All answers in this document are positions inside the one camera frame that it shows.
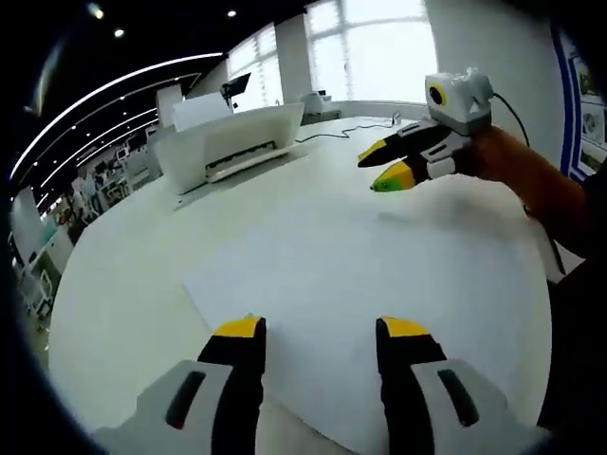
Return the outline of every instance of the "white wall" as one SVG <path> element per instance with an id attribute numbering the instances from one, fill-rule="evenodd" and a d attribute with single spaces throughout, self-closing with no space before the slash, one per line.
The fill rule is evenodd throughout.
<path id="1" fill-rule="evenodd" d="M 564 110 L 549 25 L 536 23 L 497 0 L 425 3 L 439 71 L 463 72 L 475 66 L 486 73 L 494 89 L 521 117 L 532 148 L 559 167 Z M 285 102 L 294 101 L 311 89 L 304 16 L 278 25 L 276 39 Z M 407 55 L 397 57 L 407 59 Z M 199 82 L 200 90 L 217 84 L 215 76 Z M 498 100 L 492 104 L 494 123 L 522 139 L 516 119 Z M 330 108 L 341 109 L 343 117 L 389 117 L 394 110 L 408 119 L 419 119 L 425 114 L 418 105 L 389 100 L 340 101 Z"/>
<path id="2" fill-rule="evenodd" d="M 10 209 L 10 229 L 24 263 L 43 246 L 43 225 L 31 187 L 21 190 Z"/>
<path id="3" fill-rule="evenodd" d="M 163 128 L 173 124 L 173 105 L 182 102 L 181 85 L 171 85 L 156 92 L 156 109 Z"/>
<path id="4" fill-rule="evenodd" d="M 554 166 L 561 161 L 564 124 L 561 75 L 547 23 L 502 2 L 426 0 L 439 71 L 476 66 L 521 118 L 531 147 Z M 522 139 L 516 119 L 492 101 L 493 123 Z"/>
<path id="5" fill-rule="evenodd" d="M 218 92 L 221 86 L 228 81 L 228 60 L 220 62 L 207 76 L 199 80 L 186 97 L 201 97 L 213 92 Z"/>
<path id="6" fill-rule="evenodd" d="M 312 92 L 303 14 L 276 27 L 276 47 L 285 103 L 299 101 Z"/>

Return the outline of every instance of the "white machine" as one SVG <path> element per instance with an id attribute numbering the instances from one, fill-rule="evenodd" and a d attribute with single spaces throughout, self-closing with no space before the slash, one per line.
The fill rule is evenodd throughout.
<path id="1" fill-rule="evenodd" d="M 380 166 L 399 160 L 373 183 L 373 191 L 402 191 L 432 178 L 455 172 L 454 154 L 472 137 L 491 125 L 491 98 L 501 100 L 521 120 L 504 98 L 493 91 L 484 74 L 469 68 L 466 74 L 426 76 L 426 102 L 430 118 L 401 128 L 359 155 L 359 167 Z"/>
<path id="2" fill-rule="evenodd" d="M 161 135 L 153 147 L 173 190 L 184 194 L 287 154 L 303 114 L 302 103 L 255 109 Z"/>

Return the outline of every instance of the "ceiling light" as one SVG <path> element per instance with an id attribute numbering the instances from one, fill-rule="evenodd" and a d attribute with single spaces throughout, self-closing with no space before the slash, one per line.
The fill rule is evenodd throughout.
<path id="1" fill-rule="evenodd" d="M 65 116 L 67 116 L 70 112 L 72 112 L 78 106 L 87 102 L 88 100 L 93 98 L 95 95 L 98 95 L 103 90 L 107 90 L 108 88 L 116 85 L 117 83 L 126 81 L 127 79 L 138 76 L 139 74 L 146 73 L 148 71 L 152 71 L 153 69 L 161 68 L 162 66 L 168 66 L 169 64 L 181 64 L 183 62 L 189 62 L 190 60 L 208 59 L 210 57 L 221 57 L 222 55 L 223 55 L 222 52 L 213 52 L 211 54 L 200 54 L 200 55 L 192 55 L 190 57 L 182 57 L 180 59 L 174 59 L 174 60 L 169 60 L 167 62 L 162 62 L 161 64 L 152 64 L 150 66 L 146 66 L 145 68 L 138 69 L 137 71 L 133 71 L 132 73 L 125 74 L 124 76 L 120 76 L 119 78 L 114 79 L 113 81 L 108 82 L 107 84 L 102 85 L 99 88 L 96 88 L 88 95 L 85 95 L 84 97 L 82 97 L 79 100 L 77 100 L 76 102 L 74 102 L 71 106 L 69 106 L 67 109 L 65 109 L 59 116 L 54 118 L 45 128 L 43 128 L 43 130 L 40 133 L 38 133 L 38 136 L 36 136 L 29 143 L 28 147 L 24 150 L 24 152 L 21 154 L 21 156 L 19 156 L 19 159 L 17 160 L 14 167 L 12 168 L 12 171 L 10 172 L 10 179 L 12 179 L 14 177 L 15 173 L 19 169 L 19 166 L 21 166 L 21 163 L 23 163 L 23 160 L 26 159 L 26 156 L 28 156 L 29 152 L 31 152 L 31 149 L 33 149 L 36 146 L 36 144 L 40 141 L 40 139 L 46 133 L 48 133 L 48 131 L 53 126 L 55 126 L 57 123 L 59 123 Z"/>
<path id="2" fill-rule="evenodd" d="M 105 147 L 108 147 L 110 145 L 112 145 L 114 142 L 122 139 L 123 137 L 129 136 L 131 133 L 135 132 L 136 130 L 140 130 L 141 128 L 145 128 L 146 126 L 148 126 L 150 123 L 154 123 L 156 122 L 156 119 L 150 120 L 146 123 L 143 123 L 142 125 L 139 125 L 137 128 L 133 128 L 133 131 L 131 132 L 126 132 L 121 136 L 118 136 L 112 140 L 110 140 L 107 144 L 105 144 L 103 147 L 100 147 L 99 149 L 97 149 L 95 152 L 93 152 L 91 155 L 87 156 L 85 159 L 83 159 L 80 163 L 78 163 L 78 166 L 82 166 L 82 164 L 84 164 L 84 161 L 88 160 L 89 158 L 93 157 L 94 155 L 97 155 L 101 150 L 103 150 Z"/>
<path id="3" fill-rule="evenodd" d="M 180 76 L 180 77 L 181 78 L 183 78 L 183 77 L 188 78 L 190 76 L 200 76 L 200 75 L 201 75 L 201 73 L 191 73 L 191 74 L 186 74 L 185 76 Z M 173 80 L 173 78 L 170 78 L 170 79 L 165 79 L 164 81 L 155 82 L 155 83 L 152 83 L 152 84 L 149 84 L 149 85 L 144 85 L 143 87 L 140 87 L 140 88 L 138 88 L 137 90 L 135 90 L 133 92 L 127 93 L 126 96 L 128 97 L 130 95 L 135 95 L 138 92 L 141 92 L 143 90 L 147 90 L 147 89 L 152 88 L 152 87 L 156 87 L 157 85 L 162 85 L 163 83 L 166 83 L 166 82 L 169 82 L 169 81 L 172 81 L 172 80 Z M 87 114 L 86 116 L 84 116 L 83 118 L 81 118 L 81 123 L 83 121 L 85 121 L 87 118 L 89 118 L 89 117 L 94 116 L 95 114 L 97 114 L 101 109 L 105 109 L 107 106 L 109 106 L 110 104 L 113 104 L 116 101 L 118 101 L 118 98 L 116 98 L 115 100 L 112 100 L 110 102 L 107 102 L 106 104 L 104 104 L 101 107 L 98 107 L 94 111 L 91 111 L 89 114 Z M 42 152 L 39 154 L 39 159 L 40 159 L 40 157 L 42 157 L 48 151 L 48 149 L 50 149 L 51 147 L 53 147 L 59 140 L 61 140 L 67 133 L 69 133 L 69 131 L 71 131 L 71 128 L 67 128 L 67 130 L 63 131 L 60 135 L 58 135 L 57 137 L 55 137 L 55 139 L 50 144 L 48 144 L 45 147 L 45 149 L 42 150 Z M 23 183 L 23 181 L 25 180 L 25 178 L 28 176 L 29 171 L 31 171 L 31 166 L 29 166 L 28 170 L 25 171 L 23 175 L 21 175 L 21 178 L 20 178 L 20 182 L 21 183 Z"/>
<path id="4" fill-rule="evenodd" d="M 40 205 L 45 202 L 45 199 L 48 198 L 48 193 L 45 194 L 45 196 L 40 200 L 40 202 L 38 204 L 36 204 L 36 209 L 38 209 L 40 207 Z"/>
<path id="5" fill-rule="evenodd" d="M 44 182 L 42 182 L 42 185 L 40 186 L 40 188 L 42 188 L 44 185 L 46 185 L 46 183 L 48 182 L 48 180 L 50 180 L 53 175 L 55 173 L 57 173 L 63 166 L 65 166 L 69 161 L 71 161 L 74 157 L 78 156 L 79 154 L 81 154 L 83 152 L 83 150 L 86 150 L 91 144 L 97 142 L 99 139 L 101 139 L 102 137 L 104 137 L 105 135 L 107 135 L 108 133 L 111 133 L 112 131 L 116 130 L 117 128 L 119 128 L 120 126 L 122 126 L 125 123 L 128 123 L 131 120 L 134 120 L 135 118 L 139 118 L 141 116 L 145 116 L 146 114 L 151 113 L 152 111 L 155 111 L 156 108 L 153 107 L 152 109 L 142 112 L 141 114 L 137 114 L 134 117 L 131 117 L 125 121 L 123 121 L 122 123 L 119 123 L 116 126 L 113 126 L 112 128 L 110 128 L 109 130 L 107 130 L 105 133 L 101 133 L 100 135 L 98 135 L 97 137 L 95 137 L 94 139 L 89 140 L 87 143 L 85 143 L 80 149 L 78 149 L 76 152 L 74 152 L 66 161 L 64 161 L 63 163 L 61 163 L 57 169 L 55 169 L 55 171 L 53 171 Z"/>
<path id="6" fill-rule="evenodd" d="M 88 12 L 90 12 L 97 19 L 99 19 L 99 20 L 103 19 L 103 16 L 105 14 L 103 14 L 103 10 L 101 8 L 99 8 L 99 5 L 96 5 L 94 3 L 89 3 L 86 7 L 88 8 Z"/>

